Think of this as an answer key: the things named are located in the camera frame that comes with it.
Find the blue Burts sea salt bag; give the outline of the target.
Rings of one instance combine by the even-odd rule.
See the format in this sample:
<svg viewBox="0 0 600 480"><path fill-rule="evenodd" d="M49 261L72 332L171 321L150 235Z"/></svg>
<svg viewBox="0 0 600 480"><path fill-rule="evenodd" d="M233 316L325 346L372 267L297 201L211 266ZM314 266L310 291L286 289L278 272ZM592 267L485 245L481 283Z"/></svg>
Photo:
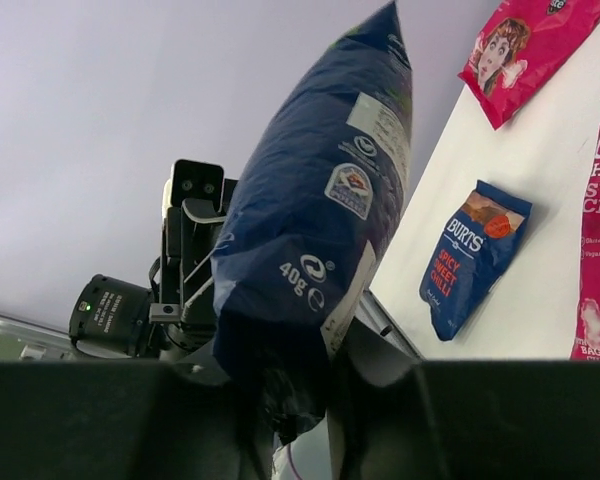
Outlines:
<svg viewBox="0 0 600 480"><path fill-rule="evenodd" d="M411 131L391 1L305 73L234 190L211 255L213 354L283 442L324 418L331 360L406 209Z"/></svg>

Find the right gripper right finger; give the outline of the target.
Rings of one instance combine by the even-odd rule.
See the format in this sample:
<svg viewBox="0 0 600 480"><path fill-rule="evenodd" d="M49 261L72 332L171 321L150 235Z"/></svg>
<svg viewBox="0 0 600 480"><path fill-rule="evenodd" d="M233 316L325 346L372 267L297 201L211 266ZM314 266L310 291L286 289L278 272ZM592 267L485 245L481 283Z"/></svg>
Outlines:
<svg viewBox="0 0 600 480"><path fill-rule="evenodd" d="M332 381L336 479L600 479L600 362L414 360L355 316Z"/></svg>

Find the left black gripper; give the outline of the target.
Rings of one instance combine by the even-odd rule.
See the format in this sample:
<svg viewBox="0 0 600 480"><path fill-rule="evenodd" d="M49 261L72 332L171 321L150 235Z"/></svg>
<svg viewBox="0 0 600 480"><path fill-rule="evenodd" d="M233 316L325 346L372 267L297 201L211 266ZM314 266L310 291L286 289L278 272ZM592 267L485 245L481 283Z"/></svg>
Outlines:
<svg viewBox="0 0 600 480"><path fill-rule="evenodd" d="M152 284L149 324L161 360L194 353L216 332L211 254L225 219L210 200L187 198L166 210L159 266L150 275L160 277Z"/></svg>

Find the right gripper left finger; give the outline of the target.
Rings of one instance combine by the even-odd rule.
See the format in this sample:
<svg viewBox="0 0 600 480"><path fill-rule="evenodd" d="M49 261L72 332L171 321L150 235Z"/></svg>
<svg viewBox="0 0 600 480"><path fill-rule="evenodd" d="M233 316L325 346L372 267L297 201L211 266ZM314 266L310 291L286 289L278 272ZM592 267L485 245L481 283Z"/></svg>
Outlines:
<svg viewBox="0 0 600 480"><path fill-rule="evenodd" d="M0 362L0 479L267 479L273 435L208 349Z"/></svg>

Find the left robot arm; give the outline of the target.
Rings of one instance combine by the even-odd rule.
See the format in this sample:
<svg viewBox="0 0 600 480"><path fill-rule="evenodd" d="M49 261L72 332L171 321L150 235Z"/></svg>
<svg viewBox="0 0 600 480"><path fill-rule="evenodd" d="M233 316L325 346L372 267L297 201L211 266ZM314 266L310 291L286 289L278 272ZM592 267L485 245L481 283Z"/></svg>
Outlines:
<svg viewBox="0 0 600 480"><path fill-rule="evenodd" d="M149 286L94 276L70 317L74 350L98 359L175 362L208 344L217 323L210 258L225 219L226 208L210 200L167 208Z"/></svg>

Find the blue Burts chilli bag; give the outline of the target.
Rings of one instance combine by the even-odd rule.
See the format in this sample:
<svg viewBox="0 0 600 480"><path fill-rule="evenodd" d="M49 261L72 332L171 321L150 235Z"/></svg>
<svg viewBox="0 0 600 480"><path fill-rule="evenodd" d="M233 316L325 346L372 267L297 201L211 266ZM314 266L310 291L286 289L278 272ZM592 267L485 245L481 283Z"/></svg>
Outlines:
<svg viewBox="0 0 600 480"><path fill-rule="evenodd" d="M419 287L439 340L456 336L509 268L531 211L531 202L479 180L446 222Z"/></svg>

